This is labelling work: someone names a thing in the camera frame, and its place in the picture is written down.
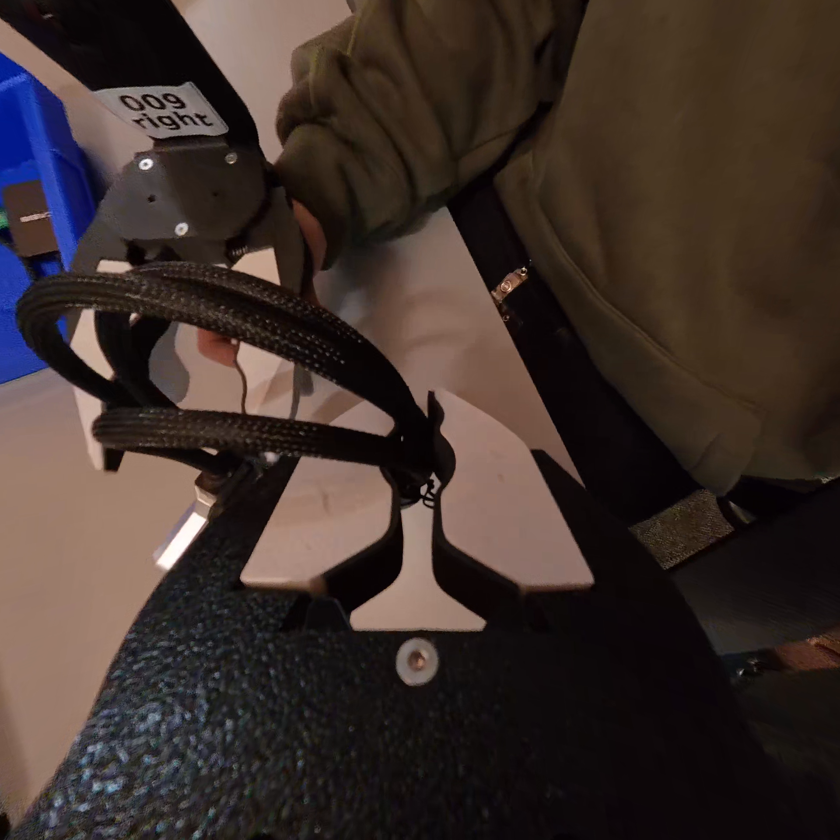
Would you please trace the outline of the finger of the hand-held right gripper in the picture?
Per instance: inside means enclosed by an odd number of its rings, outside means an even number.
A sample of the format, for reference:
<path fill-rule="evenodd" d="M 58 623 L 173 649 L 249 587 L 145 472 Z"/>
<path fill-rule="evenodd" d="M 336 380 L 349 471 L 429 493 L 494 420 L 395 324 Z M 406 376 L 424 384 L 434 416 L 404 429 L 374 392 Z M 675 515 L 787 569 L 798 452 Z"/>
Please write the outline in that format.
<path fill-rule="evenodd" d="M 72 333 L 70 347 L 82 361 L 106 380 L 110 381 L 113 378 L 112 367 L 99 345 L 94 311 L 81 311 Z M 95 440 L 91 431 L 93 422 L 102 413 L 101 401 L 75 386 L 73 393 L 92 466 L 98 471 L 116 473 L 122 464 L 123 454 L 103 448 Z"/>

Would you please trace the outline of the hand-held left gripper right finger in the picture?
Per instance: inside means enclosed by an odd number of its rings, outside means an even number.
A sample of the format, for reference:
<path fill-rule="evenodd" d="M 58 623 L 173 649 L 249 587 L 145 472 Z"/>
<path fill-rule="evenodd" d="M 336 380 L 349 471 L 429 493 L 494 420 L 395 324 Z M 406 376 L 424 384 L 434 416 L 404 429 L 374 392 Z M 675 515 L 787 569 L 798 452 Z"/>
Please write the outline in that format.
<path fill-rule="evenodd" d="M 432 568 L 438 587 L 490 620 L 534 595 L 585 592 L 594 575 L 537 453 L 447 391 L 427 396 L 436 478 Z"/>

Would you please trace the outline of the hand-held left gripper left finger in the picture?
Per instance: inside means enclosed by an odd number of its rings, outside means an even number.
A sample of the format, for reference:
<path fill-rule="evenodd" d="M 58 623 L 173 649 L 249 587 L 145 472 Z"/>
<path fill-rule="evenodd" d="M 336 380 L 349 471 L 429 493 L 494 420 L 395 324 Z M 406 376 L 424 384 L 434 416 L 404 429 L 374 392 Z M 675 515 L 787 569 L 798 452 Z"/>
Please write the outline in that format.
<path fill-rule="evenodd" d="M 401 500 L 367 465 L 303 459 L 294 468 L 240 580 L 329 597 L 346 613 L 394 583 L 403 567 Z"/>

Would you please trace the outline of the grey metal adapter hub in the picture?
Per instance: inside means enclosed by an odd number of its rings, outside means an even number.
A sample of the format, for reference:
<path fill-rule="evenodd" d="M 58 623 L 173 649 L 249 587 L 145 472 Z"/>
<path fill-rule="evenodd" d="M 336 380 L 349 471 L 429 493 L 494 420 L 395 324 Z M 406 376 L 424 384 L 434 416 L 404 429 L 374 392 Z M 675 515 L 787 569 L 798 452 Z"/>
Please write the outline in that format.
<path fill-rule="evenodd" d="M 219 488 L 208 488 L 196 484 L 190 506 L 178 519 L 166 539 L 154 551 L 154 565 L 169 571 L 190 548 L 209 524 L 214 508 L 221 496 Z"/>

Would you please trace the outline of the person's right hand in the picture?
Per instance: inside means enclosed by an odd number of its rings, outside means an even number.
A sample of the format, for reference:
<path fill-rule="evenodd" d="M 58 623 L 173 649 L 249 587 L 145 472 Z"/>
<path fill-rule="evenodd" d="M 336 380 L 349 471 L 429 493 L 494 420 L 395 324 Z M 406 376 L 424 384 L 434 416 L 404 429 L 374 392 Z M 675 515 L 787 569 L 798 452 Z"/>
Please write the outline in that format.
<path fill-rule="evenodd" d="M 315 216 L 307 210 L 299 201 L 293 199 L 291 202 L 292 212 L 301 229 L 312 257 L 313 272 L 319 273 L 324 267 L 328 243 L 323 228 Z"/>

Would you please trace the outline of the large blue plastic bin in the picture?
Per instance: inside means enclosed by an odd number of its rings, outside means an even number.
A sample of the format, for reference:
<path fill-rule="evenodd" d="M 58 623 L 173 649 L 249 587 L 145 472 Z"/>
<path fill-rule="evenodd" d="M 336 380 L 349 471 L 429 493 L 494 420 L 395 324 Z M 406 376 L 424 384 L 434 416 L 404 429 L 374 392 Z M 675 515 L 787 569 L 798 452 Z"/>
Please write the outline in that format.
<path fill-rule="evenodd" d="M 40 180 L 58 253 L 15 253 L 2 207 L 2 189 Z M 11 59 L 1 56 L 1 383 L 43 370 L 16 321 L 18 300 L 39 278 L 68 270 L 96 205 L 87 163 L 74 141 L 60 100 Z"/>

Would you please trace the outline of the dark brown label card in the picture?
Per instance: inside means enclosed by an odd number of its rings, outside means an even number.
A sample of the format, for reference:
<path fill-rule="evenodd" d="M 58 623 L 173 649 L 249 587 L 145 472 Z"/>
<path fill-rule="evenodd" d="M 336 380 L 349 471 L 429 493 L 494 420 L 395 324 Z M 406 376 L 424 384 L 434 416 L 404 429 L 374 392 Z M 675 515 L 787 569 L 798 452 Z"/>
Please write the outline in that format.
<path fill-rule="evenodd" d="M 2 207 L 17 256 L 37 258 L 58 253 L 51 213 L 40 180 L 4 186 Z"/>

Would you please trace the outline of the person's olive green hoodie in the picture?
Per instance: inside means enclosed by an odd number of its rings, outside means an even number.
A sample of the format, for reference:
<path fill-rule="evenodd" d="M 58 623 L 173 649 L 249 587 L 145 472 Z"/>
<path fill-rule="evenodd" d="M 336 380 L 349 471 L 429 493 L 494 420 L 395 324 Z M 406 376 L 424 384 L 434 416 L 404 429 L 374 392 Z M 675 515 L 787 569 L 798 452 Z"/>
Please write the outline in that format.
<path fill-rule="evenodd" d="M 838 477 L 838 2 L 589 2 L 498 182 L 595 366 L 701 485 Z"/>

